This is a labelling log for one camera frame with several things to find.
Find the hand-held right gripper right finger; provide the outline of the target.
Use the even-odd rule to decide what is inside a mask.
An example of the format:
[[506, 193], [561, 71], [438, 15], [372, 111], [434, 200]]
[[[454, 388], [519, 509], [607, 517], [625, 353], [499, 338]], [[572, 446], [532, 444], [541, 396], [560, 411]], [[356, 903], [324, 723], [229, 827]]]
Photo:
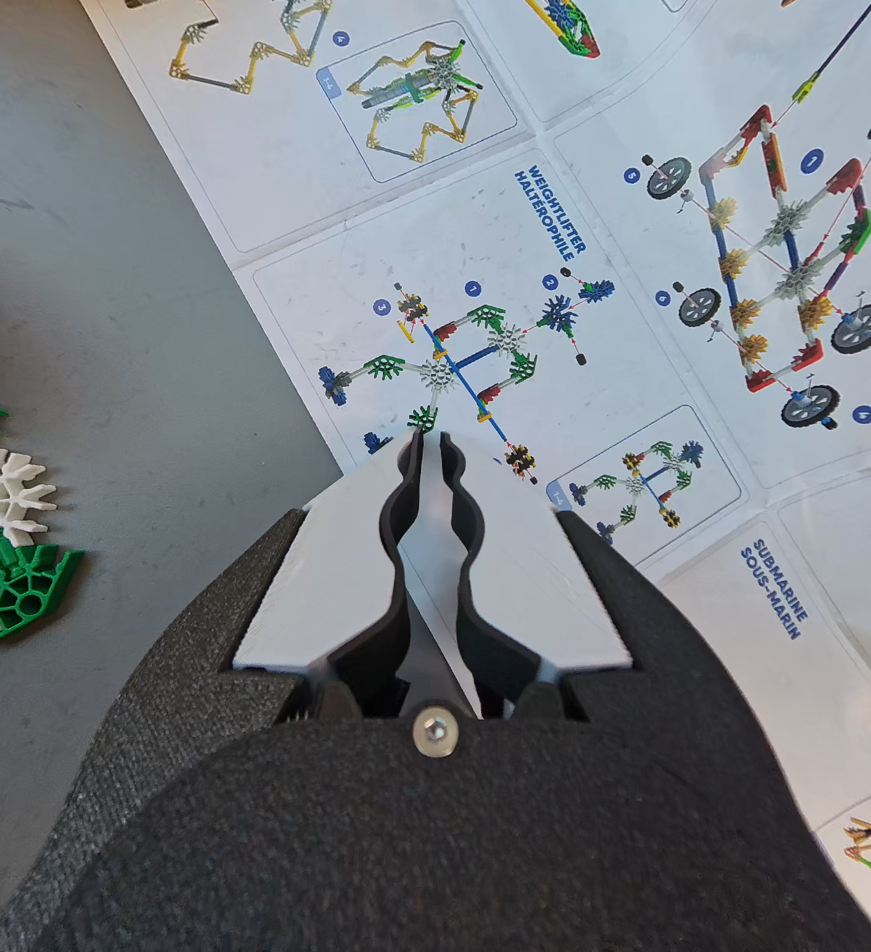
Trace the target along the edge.
[[528, 716], [560, 704], [570, 720], [608, 720], [586, 679], [632, 659], [554, 508], [470, 440], [444, 432], [440, 453], [466, 549], [455, 628], [477, 717], [500, 720], [536, 693]]

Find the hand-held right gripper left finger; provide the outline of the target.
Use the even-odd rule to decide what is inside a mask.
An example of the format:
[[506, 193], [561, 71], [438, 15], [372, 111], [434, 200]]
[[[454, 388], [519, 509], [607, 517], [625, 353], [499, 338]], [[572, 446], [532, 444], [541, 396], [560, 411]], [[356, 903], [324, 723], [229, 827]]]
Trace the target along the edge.
[[361, 712], [395, 718], [410, 646], [398, 543], [418, 515], [424, 437], [411, 430], [313, 498], [254, 613], [236, 670], [345, 684]]

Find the green white toy connector assembly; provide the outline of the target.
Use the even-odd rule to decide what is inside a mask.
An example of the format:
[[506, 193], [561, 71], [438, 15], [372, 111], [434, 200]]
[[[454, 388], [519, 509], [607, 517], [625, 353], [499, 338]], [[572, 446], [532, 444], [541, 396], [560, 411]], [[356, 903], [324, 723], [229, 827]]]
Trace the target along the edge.
[[30, 455], [0, 447], [0, 639], [54, 613], [83, 556], [35, 540], [48, 527], [30, 513], [57, 507], [49, 496], [58, 489], [38, 481], [44, 472]]

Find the grey desk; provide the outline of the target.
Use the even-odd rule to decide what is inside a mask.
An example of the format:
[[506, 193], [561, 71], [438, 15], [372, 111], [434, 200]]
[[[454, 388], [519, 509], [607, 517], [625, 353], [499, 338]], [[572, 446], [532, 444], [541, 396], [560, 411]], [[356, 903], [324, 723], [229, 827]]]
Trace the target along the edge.
[[77, 2], [0, 2], [0, 445], [85, 556], [0, 644], [0, 910], [180, 611], [339, 467]]

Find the folded paper instruction sheet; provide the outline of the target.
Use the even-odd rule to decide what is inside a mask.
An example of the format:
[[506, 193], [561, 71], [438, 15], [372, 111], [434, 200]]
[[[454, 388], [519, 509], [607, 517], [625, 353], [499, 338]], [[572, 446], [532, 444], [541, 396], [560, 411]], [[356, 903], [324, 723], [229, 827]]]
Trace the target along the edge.
[[871, 918], [871, 2], [83, 6], [341, 468], [656, 579]]

